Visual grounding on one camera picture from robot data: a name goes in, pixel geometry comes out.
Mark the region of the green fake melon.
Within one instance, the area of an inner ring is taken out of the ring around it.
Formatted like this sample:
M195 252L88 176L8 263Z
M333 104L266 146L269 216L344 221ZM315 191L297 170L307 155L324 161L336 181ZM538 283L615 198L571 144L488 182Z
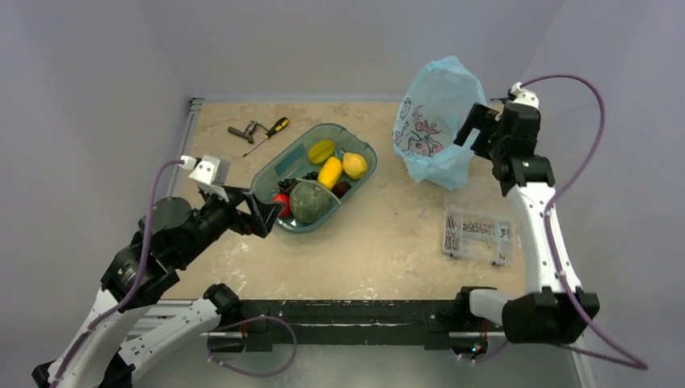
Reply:
M301 181L289 196L292 215L307 224L318 222L341 201L329 189L317 181Z

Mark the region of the light blue plastic bag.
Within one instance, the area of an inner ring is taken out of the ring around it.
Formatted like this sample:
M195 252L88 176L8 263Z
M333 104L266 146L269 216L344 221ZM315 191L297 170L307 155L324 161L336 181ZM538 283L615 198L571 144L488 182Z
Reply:
M448 190L467 185L476 134L463 145L454 141L476 103L486 104L482 85L457 57L431 61L417 72L392 130L393 150L414 182Z

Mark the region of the yellow fake mango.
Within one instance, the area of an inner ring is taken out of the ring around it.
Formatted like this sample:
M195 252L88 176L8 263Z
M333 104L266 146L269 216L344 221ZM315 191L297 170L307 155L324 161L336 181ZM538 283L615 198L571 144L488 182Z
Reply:
M335 156L329 157L318 173L317 181L327 189L332 189L339 181L343 172L341 160Z

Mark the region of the dark red fake fruit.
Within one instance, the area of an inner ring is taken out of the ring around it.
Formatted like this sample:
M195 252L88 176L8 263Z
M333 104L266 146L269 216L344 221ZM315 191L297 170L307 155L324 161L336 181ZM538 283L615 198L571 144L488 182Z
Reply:
M331 189L332 193L335 194L339 199L342 199L350 190L351 183L347 181L340 181Z

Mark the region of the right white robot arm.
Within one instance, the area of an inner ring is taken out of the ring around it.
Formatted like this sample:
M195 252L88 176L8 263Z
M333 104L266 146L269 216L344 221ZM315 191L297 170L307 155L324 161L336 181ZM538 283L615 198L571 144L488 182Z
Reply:
M536 154L541 114L509 103L501 112L475 103L458 131L463 146L492 163L492 174L515 215L526 268L526 292L508 297L497 289L463 287L456 300L469 318L498 324L513 344L574 343L599 312L596 293L586 292L570 262L553 199L550 161Z

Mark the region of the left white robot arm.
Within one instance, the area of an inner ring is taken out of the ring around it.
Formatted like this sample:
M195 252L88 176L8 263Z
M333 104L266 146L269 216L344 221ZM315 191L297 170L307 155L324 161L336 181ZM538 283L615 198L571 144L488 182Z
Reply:
M95 303L69 347L56 360L37 365L39 387L130 387L190 335L218 323L235 323L242 303L226 285L212 285L181 314L133 342L129 331L179 281L187 268L224 232L265 238L283 211L246 188L221 186L204 194L200 209L181 197L151 205L132 241L103 274Z

